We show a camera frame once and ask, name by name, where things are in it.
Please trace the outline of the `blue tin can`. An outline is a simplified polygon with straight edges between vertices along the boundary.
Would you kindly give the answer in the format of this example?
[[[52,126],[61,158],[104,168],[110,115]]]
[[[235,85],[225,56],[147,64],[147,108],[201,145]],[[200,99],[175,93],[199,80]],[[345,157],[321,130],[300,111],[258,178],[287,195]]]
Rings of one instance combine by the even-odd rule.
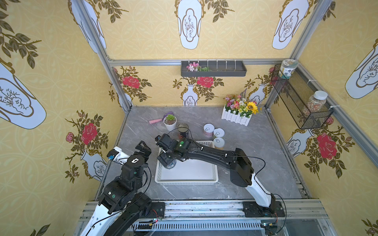
[[[172,169],[172,168],[174,168],[175,165],[176,165],[176,163],[177,163],[177,160],[173,159],[170,164],[167,164],[166,169]]]

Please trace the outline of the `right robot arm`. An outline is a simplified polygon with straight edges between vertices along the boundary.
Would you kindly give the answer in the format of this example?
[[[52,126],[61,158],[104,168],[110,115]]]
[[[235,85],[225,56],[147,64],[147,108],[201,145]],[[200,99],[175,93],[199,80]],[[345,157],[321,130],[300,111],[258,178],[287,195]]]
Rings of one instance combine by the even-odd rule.
[[[161,148],[157,159],[164,168],[172,169],[177,161],[185,162],[189,159],[221,166],[229,170],[230,181],[236,186],[245,187],[259,206],[274,209],[276,198],[261,185],[251,161],[242,149],[220,150],[201,145],[192,139],[177,141],[168,134],[157,136],[155,142]]]

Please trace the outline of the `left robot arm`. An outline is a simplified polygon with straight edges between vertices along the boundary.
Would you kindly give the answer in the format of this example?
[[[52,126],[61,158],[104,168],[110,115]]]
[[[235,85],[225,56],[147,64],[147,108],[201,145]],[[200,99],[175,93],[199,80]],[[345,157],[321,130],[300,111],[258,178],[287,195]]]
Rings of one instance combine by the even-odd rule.
[[[113,148],[107,157],[121,165],[121,174],[103,189],[98,205],[82,236],[122,236],[131,225],[151,210],[152,200],[139,189],[143,178],[148,177],[148,159],[151,149],[144,141],[128,156],[119,147]]]

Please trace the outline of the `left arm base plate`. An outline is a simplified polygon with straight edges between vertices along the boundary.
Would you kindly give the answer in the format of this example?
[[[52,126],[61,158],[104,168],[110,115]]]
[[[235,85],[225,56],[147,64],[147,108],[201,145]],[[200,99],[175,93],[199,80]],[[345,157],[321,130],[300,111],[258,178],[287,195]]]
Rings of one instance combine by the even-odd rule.
[[[152,202],[145,218],[164,218],[165,202]]]

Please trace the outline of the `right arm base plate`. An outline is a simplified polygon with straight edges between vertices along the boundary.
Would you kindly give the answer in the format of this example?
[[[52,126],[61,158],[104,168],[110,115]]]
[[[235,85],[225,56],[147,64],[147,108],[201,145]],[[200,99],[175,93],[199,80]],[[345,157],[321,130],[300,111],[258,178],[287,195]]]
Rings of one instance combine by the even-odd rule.
[[[256,202],[243,202],[242,211],[247,218],[258,218],[258,217],[285,217],[285,210],[281,202],[274,202],[269,207],[263,207],[258,205]]]

